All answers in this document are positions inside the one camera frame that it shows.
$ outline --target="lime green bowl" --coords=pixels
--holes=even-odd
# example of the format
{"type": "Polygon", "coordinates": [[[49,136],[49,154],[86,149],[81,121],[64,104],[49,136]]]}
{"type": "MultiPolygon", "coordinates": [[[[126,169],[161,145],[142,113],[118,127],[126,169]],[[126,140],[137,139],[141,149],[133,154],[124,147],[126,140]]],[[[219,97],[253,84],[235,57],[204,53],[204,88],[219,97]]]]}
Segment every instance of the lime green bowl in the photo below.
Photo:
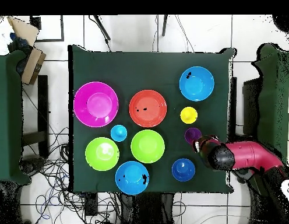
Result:
{"type": "Polygon", "coordinates": [[[162,136],[151,129],[139,131],[131,141],[131,152],[135,159],[142,163],[158,161],[164,150],[165,144],[162,136]]]}
{"type": "Polygon", "coordinates": [[[119,161],[119,149],[109,138],[95,138],[86,147],[86,161],[97,171],[112,169],[119,161]]]}

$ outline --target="light blue bowl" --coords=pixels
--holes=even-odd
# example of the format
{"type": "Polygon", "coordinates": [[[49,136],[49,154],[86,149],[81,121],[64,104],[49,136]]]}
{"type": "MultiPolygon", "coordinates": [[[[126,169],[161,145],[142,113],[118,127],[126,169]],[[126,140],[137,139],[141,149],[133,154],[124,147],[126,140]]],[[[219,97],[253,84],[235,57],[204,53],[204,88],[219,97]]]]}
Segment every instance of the light blue bowl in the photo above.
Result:
{"type": "Polygon", "coordinates": [[[147,188],[149,172],[139,162],[125,162],[120,165],[115,173],[115,183],[123,193],[137,195],[147,188]]]}
{"type": "Polygon", "coordinates": [[[214,89],[213,75],[204,67],[191,67],[184,71],[179,79],[179,89],[188,100],[204,100],[214,89]]]}
{"type": "Polygon", "coordinates": [[[195,166],[190,160],[180,158],[172,165],[171,172],[175,179],[184,182],[192,179],[195,174],[195,166]]]}
{"type": "Polygon", "coordinates": [[[111,138],[116,142],[122,142],[127,137],[127,129],[123,125],[115,125],[110,131],[111,138]]]}

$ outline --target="small purple bowl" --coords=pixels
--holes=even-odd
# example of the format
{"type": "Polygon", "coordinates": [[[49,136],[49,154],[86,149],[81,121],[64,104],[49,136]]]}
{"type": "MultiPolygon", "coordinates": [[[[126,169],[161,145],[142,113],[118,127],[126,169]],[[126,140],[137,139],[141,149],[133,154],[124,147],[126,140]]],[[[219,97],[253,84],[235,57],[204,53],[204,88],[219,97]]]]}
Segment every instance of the small purple bowl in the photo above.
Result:
{"type": "Polygon", "coordinates": [[[187,143],[192,144],[194,140],[198,140],[202,136],[202,133],[197,128],[189,128],[185,132],[185,139],[187,143]]]}

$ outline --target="red bowl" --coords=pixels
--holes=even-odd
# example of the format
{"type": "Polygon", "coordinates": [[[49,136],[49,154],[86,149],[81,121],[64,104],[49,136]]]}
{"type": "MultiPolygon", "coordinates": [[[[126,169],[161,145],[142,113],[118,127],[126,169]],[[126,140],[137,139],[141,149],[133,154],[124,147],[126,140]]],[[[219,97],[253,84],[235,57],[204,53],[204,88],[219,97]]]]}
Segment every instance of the red bowl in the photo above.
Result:
{"type": "Polygon", "coordinates": [[[156,91],[139,91],[131,99],[129,114],[131,119],[141,127],[154,127],[162,122],[166,115],[166,101],[156,91]]]}

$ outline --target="purple bowl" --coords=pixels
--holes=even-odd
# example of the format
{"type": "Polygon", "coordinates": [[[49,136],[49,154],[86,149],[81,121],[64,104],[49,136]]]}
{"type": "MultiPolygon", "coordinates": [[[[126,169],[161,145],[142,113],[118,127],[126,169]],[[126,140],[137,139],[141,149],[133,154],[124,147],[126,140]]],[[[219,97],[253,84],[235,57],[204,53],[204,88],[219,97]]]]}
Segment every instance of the purple bowl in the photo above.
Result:
{"type": "Polygon", "coordinates": [[[187,143],[192,144],[194,140],[198,140],[202,136],[202,133],[197,128],[189,128],[185,132],[185,139],[187,143]]]}
{"type": "Polygon", "coordinates": [[[109,124],[118,112],[118,97],[114,90],[102,82],[84,84],[75,94],[74,113],[89,127],[109,124]]]}

